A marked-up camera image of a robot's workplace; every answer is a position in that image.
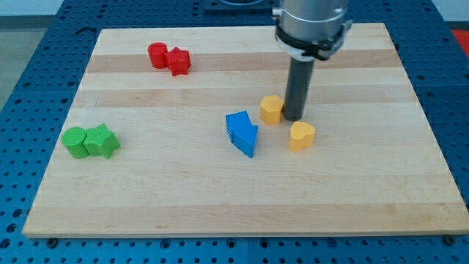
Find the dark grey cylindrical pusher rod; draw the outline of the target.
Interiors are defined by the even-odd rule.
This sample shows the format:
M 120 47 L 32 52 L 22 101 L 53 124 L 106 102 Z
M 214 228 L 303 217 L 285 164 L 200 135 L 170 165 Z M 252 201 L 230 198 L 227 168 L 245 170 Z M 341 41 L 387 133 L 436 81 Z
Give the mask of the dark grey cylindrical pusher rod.
M 286 120 L 298 121 L 302 118 L 313 68 L 314 60 L 303 62 L 290 59 L 283 110 Z

